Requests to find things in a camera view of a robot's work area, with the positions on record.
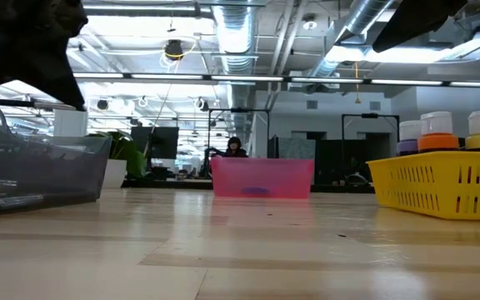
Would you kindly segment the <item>silver ventilation duct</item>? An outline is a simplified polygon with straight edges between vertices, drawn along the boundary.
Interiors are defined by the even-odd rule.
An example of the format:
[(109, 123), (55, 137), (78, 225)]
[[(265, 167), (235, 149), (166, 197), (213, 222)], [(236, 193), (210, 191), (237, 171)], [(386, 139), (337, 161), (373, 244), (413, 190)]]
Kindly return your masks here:
[[(222, 54), (222, 73), (230, 76), (253, 75), (256, 58), (253, 56), (256, 10), (240, 5), (214, 6), (217, 41)], [(227, 85), (230, 108), (252, 108), (254, 85), (232, 82)]]
[(359, 45), (366, 43), (368, 30), (391, 6), (394, 0), (354, 0), (345, 17), (331, 23), (324, 45), (327, 52), (308, 74), (309, 77), (330, 77), (338, 65), (345, 61), (337, 55), (337, 45), (349, 38), (358, 38)]

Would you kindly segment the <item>smoky grey transparent tray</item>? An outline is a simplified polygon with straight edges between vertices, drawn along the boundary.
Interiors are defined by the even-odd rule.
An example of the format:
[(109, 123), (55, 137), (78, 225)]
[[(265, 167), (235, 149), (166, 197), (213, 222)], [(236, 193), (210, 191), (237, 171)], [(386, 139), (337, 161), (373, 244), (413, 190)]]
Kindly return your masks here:
[(0, 110), (0, 213), (95, 202), (111, 141), (14, 133)]

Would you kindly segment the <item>long ceiling light bar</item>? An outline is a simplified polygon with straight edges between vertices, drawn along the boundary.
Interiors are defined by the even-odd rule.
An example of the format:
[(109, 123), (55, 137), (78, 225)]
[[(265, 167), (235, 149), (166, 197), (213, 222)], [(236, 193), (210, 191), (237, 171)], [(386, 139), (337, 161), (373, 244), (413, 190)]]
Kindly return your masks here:
[(355, 77), (289, 77), (289, 76), (253, 76), (253, 75), (209, 75), (182, 73), (121, 73), (121, 72), (76, 72), (74, 77), (80, 80), (151, 80), (151, 81), (202, 81), (225, 83), (321, 83), (352, 85), (391, 85), (442, 88), (480, 88), (480, 81), (438, 81), (379, 79)]

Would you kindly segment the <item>person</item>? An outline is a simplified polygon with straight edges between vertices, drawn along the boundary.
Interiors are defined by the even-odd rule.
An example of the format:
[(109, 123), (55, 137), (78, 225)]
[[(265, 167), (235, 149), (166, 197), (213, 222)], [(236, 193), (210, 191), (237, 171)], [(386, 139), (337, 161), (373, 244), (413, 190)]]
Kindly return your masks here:
[(242, 148), (242, 142), (239, 137), (230, 137), (227, 141), (227, 149), (225, 151), (220, 151), (215, 147), (210, 147), (205, 151), (205, 153), (224, 158), (248, 157), (246, 150)]

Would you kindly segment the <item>black aluminium table frame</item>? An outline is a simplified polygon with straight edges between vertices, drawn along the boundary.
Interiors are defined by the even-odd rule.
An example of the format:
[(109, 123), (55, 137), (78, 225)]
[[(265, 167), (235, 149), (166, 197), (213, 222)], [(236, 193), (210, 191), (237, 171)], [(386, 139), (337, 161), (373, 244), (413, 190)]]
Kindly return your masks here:
[[(164, 189), (194, 189), (194, 190), (212, 190), (213, 184), (204, 180), (187, 181), (154, 181), (151, 179), (125, 180), (122, 188), (164, 188)], [(366, 193), (374, 194), (374, 187), (371, 186), (331, 186), (331, 185), (312, 185), (312, 193)]]

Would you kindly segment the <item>orange paint bottle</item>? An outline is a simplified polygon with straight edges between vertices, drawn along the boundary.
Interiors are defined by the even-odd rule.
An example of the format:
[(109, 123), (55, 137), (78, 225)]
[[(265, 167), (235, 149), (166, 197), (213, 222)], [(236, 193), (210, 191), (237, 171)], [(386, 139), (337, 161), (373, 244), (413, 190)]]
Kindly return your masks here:
[(422, 114), (421, 136), (417, 140), (420, 153), (433, 151), (456, 151), (458, 137), (453, 134), (453, 115), (450, 112), (429, 112)]

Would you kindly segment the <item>black computer monitor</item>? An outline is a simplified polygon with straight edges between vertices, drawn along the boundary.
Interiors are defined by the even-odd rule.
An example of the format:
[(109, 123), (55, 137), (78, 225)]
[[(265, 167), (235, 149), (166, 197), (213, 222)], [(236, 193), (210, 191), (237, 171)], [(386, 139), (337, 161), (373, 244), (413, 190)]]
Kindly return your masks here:
[(151, 158), (175, 159), (178, 153), (178, 127), (132, 127), (137, 149)]

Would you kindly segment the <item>green plant in white pot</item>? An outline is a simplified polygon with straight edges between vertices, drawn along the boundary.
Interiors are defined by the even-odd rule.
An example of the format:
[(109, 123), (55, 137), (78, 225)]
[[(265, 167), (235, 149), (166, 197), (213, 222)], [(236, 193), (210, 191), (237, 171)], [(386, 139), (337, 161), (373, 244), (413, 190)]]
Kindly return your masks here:
[(110, 138), (110, 151), (103, 179), (103, 189), (120, 188), (126, 176), (143, 178), (146, 174), (144, 154), (133, 138), (124, 131), (95, 132), (90, 137)]

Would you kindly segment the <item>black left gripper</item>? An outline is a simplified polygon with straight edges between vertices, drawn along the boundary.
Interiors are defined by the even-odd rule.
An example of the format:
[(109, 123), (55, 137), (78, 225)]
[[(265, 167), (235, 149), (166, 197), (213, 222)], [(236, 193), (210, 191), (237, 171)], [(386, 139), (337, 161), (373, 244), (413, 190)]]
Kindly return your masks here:
[(0, 0), (0, 85), (20, 81), (83, 111), (66, 46), (87, 23), (82, 0)]

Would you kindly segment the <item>yellow slotted plastic basket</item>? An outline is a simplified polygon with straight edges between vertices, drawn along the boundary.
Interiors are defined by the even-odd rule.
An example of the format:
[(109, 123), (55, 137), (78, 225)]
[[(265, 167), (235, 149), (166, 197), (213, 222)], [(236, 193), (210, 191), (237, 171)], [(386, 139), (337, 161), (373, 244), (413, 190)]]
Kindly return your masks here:
[(480, 152), (428, 152), (367, 165), (377, 201), (384, 207), (480, 220)]

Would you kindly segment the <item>round white ceiling sensor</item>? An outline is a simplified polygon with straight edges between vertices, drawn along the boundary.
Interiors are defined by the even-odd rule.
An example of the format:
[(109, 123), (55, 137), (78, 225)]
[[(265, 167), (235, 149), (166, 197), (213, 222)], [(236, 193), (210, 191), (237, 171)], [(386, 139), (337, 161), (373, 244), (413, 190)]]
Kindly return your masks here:
[(302, 16), (302, 27), (305, 30), (312, 31), (317, 26), (318, 22), (316, 13), (306, 13)]

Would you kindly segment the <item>purple paint bottle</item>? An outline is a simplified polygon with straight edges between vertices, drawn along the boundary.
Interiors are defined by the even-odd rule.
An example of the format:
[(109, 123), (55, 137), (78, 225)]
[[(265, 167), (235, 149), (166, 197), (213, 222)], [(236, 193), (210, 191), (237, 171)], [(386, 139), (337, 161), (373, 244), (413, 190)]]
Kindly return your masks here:
[(418, 139), (422, 135), (422, 122), (419, 120), (399, 123), (399, 142), (396, 154), (401, 156), (418, 154)]

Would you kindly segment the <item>pink transparent plastic bin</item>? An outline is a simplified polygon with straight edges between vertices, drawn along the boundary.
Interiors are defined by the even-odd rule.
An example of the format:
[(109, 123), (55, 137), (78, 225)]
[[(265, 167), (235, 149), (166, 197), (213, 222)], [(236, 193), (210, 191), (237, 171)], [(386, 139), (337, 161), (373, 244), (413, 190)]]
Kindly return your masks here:
[[(214, 195), (221, 198), (307, 199), (314, 173), (314, 161), (305, 159), (214, 157), (210, 167)], [(247, 187), (267, 188), (271, 193), (242, 195)]]

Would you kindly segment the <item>black metal stand frame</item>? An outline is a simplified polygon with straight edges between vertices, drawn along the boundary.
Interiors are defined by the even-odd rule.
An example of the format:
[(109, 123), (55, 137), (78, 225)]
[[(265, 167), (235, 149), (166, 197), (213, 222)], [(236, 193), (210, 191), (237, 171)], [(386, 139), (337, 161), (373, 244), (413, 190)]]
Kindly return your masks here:
[(215, 154), (211, 147), (211, 129), (215, 122), (228, 123), (231, 119), (232, 132), (236, 135), (241, 131), (245, 132), (248, 137), (248, 145), (253, 146), (257, 141), (257, 124), (259, 120), (266, 126), (266, 135), (263, 137), (262, 144), (265, 146), (266, 153), (268, 151), (268, 140), (270, 138), (270, 110), (268, 109), (252, 109), (247, 107), (233, 108), (210, 108), (207, 115), (207, 148), (204, 152), (204, 160), (207, 162), (209, 158)]
[(341, 149), (342, 149), (342, 158), (345, 158), (345, 146), (346, 146), (346, 118), (361, 118), (361, 119), (383, 119), (388, 123), (396, 134), (396, 138), (392, 139), (390, 142), (390, 157), (395, 155), (396, 145), (400, 141), (400, 116), (393, 114), (378, 114), (375, 112), (368, 113), (344, 113), (341, 115)]

